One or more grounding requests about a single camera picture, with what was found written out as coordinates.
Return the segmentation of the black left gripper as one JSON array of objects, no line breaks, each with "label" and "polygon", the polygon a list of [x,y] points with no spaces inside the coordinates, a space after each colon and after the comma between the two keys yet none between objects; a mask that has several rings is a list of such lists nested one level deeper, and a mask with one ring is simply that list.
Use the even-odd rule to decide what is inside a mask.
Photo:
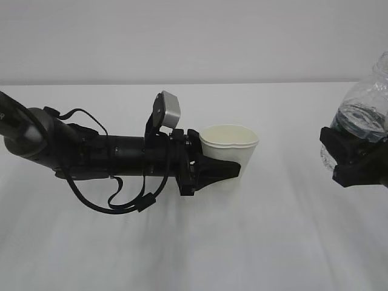
[{"label": "black left gripper", "polygon": [[167,135],[159,130],[145,134],[146,176],[173,176],[182,196],[193,196],[216,182],[237,178],[241,165],[203,155],[199,133],[174,129]]}]

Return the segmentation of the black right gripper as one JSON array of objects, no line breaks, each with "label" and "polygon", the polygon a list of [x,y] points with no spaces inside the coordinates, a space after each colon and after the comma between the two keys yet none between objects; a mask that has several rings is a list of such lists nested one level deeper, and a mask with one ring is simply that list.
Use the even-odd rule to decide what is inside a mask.
[{"label": "black right gripper", "polygon": [[343,128],[323,127],[319,140],[322,143],[321,160],[332,179],[342,187],[387,187],[387,142],[360,147],[364,140]]}]

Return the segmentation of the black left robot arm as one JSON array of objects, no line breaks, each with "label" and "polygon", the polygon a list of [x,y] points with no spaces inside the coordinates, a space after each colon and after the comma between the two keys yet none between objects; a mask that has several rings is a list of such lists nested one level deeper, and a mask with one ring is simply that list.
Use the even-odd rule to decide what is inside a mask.
[{"label": "black left robot arm", "polygon": [[52,169],[58,178],[64,177],[65,170],[76,181],[172,176],[183,196],[236,178],[241,165],[205,156],[198,132],[177,128],[180,113],[178,98],[162,91],[143,136],[112,136],[70,124],[69,114],[50,107],[23,113],[11,97],[2,94],[1,135],[10,153]]}]

